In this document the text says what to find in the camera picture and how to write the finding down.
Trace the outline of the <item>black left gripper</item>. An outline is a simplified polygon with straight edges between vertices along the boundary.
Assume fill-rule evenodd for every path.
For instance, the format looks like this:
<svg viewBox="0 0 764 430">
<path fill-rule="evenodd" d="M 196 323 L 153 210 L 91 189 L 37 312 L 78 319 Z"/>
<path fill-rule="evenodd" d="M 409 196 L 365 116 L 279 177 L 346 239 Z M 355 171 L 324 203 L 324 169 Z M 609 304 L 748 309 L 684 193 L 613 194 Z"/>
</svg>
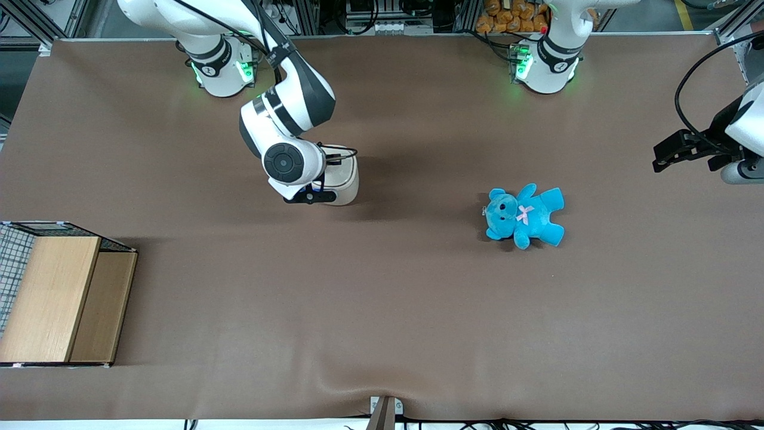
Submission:
<svg viewBox="0 0 764 430">
<path fill-rule="evenodd" d="M 675 163 L 708 158 L 708 169 L 714 172 L 729 163 L 743 160 L 745 152 L 742 147 L 723 131 L 714 131 L 709 128 L 704 130 L 703 135 L 710 140 L 710 143 L 688 130 L 679 130 L 655 145 L 653 171 L 660 173 Z"/>
</svg>

